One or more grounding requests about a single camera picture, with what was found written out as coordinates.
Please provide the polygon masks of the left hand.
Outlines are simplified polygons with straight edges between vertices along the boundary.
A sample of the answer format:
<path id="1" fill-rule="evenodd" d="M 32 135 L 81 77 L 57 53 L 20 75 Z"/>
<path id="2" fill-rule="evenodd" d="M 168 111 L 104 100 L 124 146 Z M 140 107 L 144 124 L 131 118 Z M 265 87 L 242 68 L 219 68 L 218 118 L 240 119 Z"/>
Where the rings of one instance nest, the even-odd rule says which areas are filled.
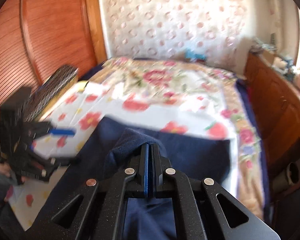
<path id="1" fill-rule="evenodd" d="M 0 163 L 0 184 L 2 185 L 22 185 L 25 182 L 24 177 L 17 177 L 11 170 L 8 163 Z"/>

